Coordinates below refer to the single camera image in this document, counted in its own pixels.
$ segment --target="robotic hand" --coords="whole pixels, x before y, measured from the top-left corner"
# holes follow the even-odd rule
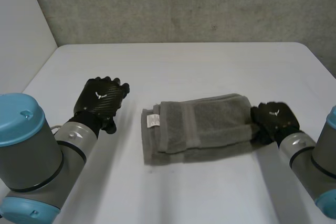
[[[98,119],[100,129],[113,134],[117,130],[113,117],[129,92],[128,83],[120,85],[119,78],[113,81],[110,77],[90,79],[76,102],[75,117],[70,120],[85,120],[91,113]]]
[[[336,106],[317,143],[300,130],[298,120],[285,103],[261,103],[251,108],[251,118],[260,127],[257,140],[265,145],[277,142],[317,207],[327,217],[336,219]]]
[[[42,108],[26,94],[0,95],[0,178],[10,189],[0,215],[13,223],[51,224],[89,157],[99,131],[130,92],[118,78],[90,79],[74,116],[53,135]]]
[[[283,102],[261,103],[252,107],[251,118],[260,127],[257,139],[264,145],[276,141],[280,146],[286,136],[301,132],[295,115]]]

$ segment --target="towel tag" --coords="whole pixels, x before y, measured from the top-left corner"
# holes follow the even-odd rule
[[[160,115],[148,115],[147,116],[147,128],[153,126],[160,126]]]

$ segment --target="folded towel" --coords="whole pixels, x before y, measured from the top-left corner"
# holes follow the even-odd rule
[[[160,115],[160,126],[147,127],[147,116]],[[146,164],[212,161],[251,151],[258,131],[250,103],[238,94],[186,102],[162,102],[143,110]]]

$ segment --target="concrete wall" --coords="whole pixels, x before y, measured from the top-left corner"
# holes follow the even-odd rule
[[[0,93],[22,92],[56,48],[36,0],[0,0]]]
[[[38,0],[58,45],[297,41],[336,74],[336,0]]]

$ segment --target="table surface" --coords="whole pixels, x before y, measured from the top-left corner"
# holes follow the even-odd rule
[[[63,124],[96,76],[119,77],[131,92],[118,111],[117,133],[101,133],[54,223],[336,223],[314,205],[275,144],[216,162],[143,164],[141,111],[161,101],[228,93],[252,105],[284,101],[317,140],[336,101],[336,81],[304,45],[67,45],[24,93],[36,98],[50,126]]]

